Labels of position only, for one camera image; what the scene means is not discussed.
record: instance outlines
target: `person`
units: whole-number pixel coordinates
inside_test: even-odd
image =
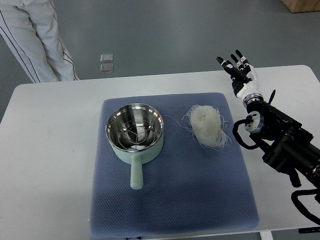
[[[52,0],[0,0],[0,33],[33,83],[79,80]]]

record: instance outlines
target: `white table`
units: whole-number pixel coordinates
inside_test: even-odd
[[[260,91],[303,124],[320,147],[320,84],[307,66],[256,69]],[[0,235],[4,240],[88,240],[91,190],[101,105],[106,99],[223,93],[233,121],[247,112],[224,71],[91,79],[18,86],[0,124]],[[252,143],[240,127],[244,141]],[[291,202],[289,177],[263,163],[260,149],[242,148],[260,222],[255,229],[148,237],[260,232],[313,227]],[[302,176],[303,189],[313,186]],[[303,202],[320,216],[313,197]]]

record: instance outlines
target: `pot handle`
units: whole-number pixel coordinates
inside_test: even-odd
[[[140,156],[132,156],[131,158],[131,177],[130,187],[132,189],[141,189],[144,185],[144,176],[142,173],[142,162]]]

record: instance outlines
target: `robot finger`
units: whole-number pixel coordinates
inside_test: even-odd
[[[235,55],[231,54],[230,57],[235,62],[236,66],[238,67],[238,69],[240,71],[242,71],[245,68],[245,66],[242,64],[242,62],[239,61],[238,58]]]
[[[246,67],[246,65],[248,65],[248,64],[249,64],[248,59],[246,59],[246,57],[245,57],[245,56],[243,56],[243,54],[242,54],[238,49],[237,49],[237,50],[235,50],[235,53],[239,56],[239,58],[240,58],[241,62],[243,62],[243,63],[244,63],[244,66]]]
[[[230,75],[232,80],[237,80],[242,84],[247,84],[250,82],[250,79],[242,71],[239,71],[235,66],[233,66],[230,61],[226,61],[219,56],[216,59],[223,69]]]

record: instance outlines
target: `black cable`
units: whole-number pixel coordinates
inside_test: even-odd
[[[259,146],[257,144],[249,146],[247,145],[241,138],[240,134],[238,133],[238,128],[241,124],[249,124],[250,120],[249,119],[242,119],[239,121],[236,121],[233,125],[232,133],[234,135],[235,140],[245,149],[253,150],[257,149]]]
[[[308,209],[298,199],[299,196],[314,195],[314,194],[320,194],[320,190],[319,189],[298,190],[291,194],[291,200],[302,215],[304,215],[307,219],[311,220],[315,224],[320,225],[320,219],[315,215],[313,215],[312,213],[310,213]]]

